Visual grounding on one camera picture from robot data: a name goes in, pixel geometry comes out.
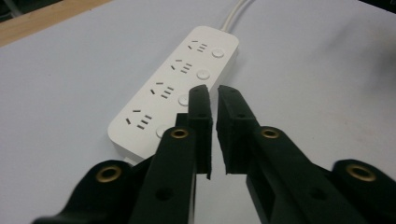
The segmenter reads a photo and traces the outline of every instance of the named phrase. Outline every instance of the dark object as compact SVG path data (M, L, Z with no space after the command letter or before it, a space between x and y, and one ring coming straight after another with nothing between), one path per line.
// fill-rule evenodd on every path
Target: dark object
M396 13L396 0L360 0L375 7L380 7L386 11Z
M177 115L152 158L99 163L59 215L35 224L192 223L195 174L210 176L211 127L207 88L193 88L189 113ZM260 127L233 88L219 87L217 130L227 173L247 175L262 223L396 223L392 179L361 161L316 166L282 131Z

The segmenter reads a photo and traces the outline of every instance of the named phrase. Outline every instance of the extension cord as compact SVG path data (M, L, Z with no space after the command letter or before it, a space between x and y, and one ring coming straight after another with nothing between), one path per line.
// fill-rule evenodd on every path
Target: extension cord
M177 113L187 113L191 88L204 84L215 97L238 44L235 36L220 30L193 29L111 121L108 136L120 154L133 163L152 156L163 133L175 125Z

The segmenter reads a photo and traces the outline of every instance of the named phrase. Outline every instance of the table surface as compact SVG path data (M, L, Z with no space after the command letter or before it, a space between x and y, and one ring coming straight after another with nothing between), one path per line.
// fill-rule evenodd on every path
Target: table surface
M114 0L0 48L1 223L58 213L92 166L121 160L109 122L190 30L219 28L235 3ZM353 158L396 179L396 15L356 0L250 4L223 84L312 162ZM259 223L216 133L213 168L198 176L195 223Z

